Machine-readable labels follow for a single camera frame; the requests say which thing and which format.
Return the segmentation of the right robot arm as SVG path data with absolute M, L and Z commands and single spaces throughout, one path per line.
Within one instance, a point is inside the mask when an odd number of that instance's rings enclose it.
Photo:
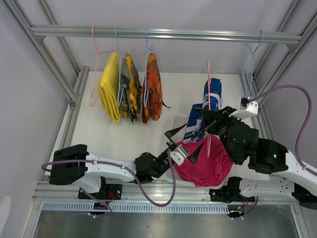
M 298 201 L 308 209 L 317 208 L 317 179 L 301 168 L 295 156 L 280 143 L 259 137 L 259 131 L 231 116 L 236 110 L 225 107 L 220 111 L 203 110 L 205 130 L 217 135 L 230 161 L 265 175 L 276 175 L 272 181 L 230 177 L 224 188 L 210 190 L 212 199 L 225 202 L 259 197 Z

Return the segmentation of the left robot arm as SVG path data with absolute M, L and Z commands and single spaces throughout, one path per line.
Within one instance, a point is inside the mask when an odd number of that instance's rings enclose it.
M 44 165 L 43 169 L 50 172 L 50 184 L 72 184 L 84 189 L 94 198 L 101 199 L 107 191 L 103 179 L 145 184 L 160 178 L 168 170 L 172 170 L 174 165 L 180 166 L 185 161 L 195 164 L 202 145 L 190 153 L 172 139 L 182 128 L 180 126 L 165 132 L 167 149 L 157 157 L 145 152 L 134 161 L 115 161 L 90 153 L 87 145 L 78 144 L 55 151 L 53 161 Z

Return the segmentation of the pink trousers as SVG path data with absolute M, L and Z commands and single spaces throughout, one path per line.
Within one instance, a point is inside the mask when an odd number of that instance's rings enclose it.
M 197 187 L 219 186 L 223 183 L 233 165 L 220 139 L 215 135 L 211 136 L 209 153 L 207 152 L 207 137 L 199 142 L 183 143 L 180 141 L 177 143 L 177 145 L 182 145 L 190 154 L 201 144 L 203 146 L 195 164 L 186 159 L 180 166 L 176 164 L 174 167 L 184 181 L 191 182 Z

